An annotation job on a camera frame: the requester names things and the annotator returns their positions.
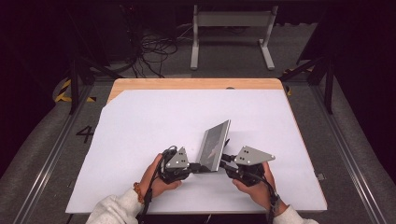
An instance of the silver tablet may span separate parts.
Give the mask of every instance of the silver tablet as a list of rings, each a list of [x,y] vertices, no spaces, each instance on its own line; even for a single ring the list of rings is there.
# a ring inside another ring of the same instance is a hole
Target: silver tablet
[[[200,173],[215,172],[219,169],[221,154],[227,140],[230,122],[228,119],[218,126],[206,130],[198,154],[198,162],[202,166]]]

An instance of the white sleeve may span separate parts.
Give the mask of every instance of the white sleeve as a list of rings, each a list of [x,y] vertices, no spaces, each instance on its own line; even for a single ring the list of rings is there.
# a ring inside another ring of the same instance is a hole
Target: white sleeve
[[[281,215],[274,218],[274,224],[318,224],[313,219],[303,219],[296,210],[289,205]]]
[[[136,216],[143,205],[137,200],[134,189],[128,189],[120,197],[110,195],[99,202],[87,223],[128,223],[137,224]]]

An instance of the white tabletop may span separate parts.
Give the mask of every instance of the white tabletop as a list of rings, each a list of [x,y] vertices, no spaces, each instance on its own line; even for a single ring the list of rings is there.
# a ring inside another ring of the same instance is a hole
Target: white tabletop
[[[298,211],[327,209],[283,90],[134,90],[104,107],[66,213],[90,213],[107,195],[141,179],[158,153],[175,145],[196,161],[205,130],[230,119],[224,153],[250,146],[276,156],[277,192]],[[258,213],[224,170],[190,175],[153,199],[149,214]]]

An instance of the gray mounting plate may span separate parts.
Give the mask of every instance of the gray mounting plate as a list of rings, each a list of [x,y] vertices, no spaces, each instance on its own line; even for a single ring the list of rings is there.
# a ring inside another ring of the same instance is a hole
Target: gray mounting plate
[[[274,159],[274,155],[262,152],[253,147],[244,146],[233,161],[239,165],[255,165],[264,161],[273,161]]]
[[[186,148],[182,147],[175,156],[166,163],[166,168],[187,168],[189,167],[189,159],[187,158]]]

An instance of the hand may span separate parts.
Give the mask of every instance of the hand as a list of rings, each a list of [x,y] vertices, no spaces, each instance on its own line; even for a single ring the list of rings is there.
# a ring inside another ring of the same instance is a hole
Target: hand
[[[154,172],[156,172],[155,169],[157,168],[157,164],[158,164],[158,162],[160,162],[162,157],[163,157],[162,154],[158,154],[157,157],[155,158],[154,162],[148,167],[146,172],[143,174],[142,180],[140,181],[140,192],[142,193],[143,197],[145,197],[145,195],[146,195],[146,192],[149,188],[149,182],[150,182]],[[156,178],[152,182],[152,186],[151,186],[152,197],[155,198],[157,196],[160,196],[164,191],[169,190],[169,189],[176,189],[180,185],[181,185],[180,180],[167,185],[158,177],[158,173],[156,173]]]
[[[268,162],[263,162],[262,167],[264,168],[264,176],[266,180],[276,191],[274,176],[271,173]],[[247,187],[239,180],[233,179],[233,184],[236,185],[236,187],[240,191],[250,195],[250,198],[253,200],[253,202],[257,203],[261,207],[264,207],[267,211],[271,209],[270,192],[268,190],[268,187],[261,181],[259,184]],[[288,207],[281,201],[279,204],[279,209],[276,211],[275,216],[282,214],[287,208]]]

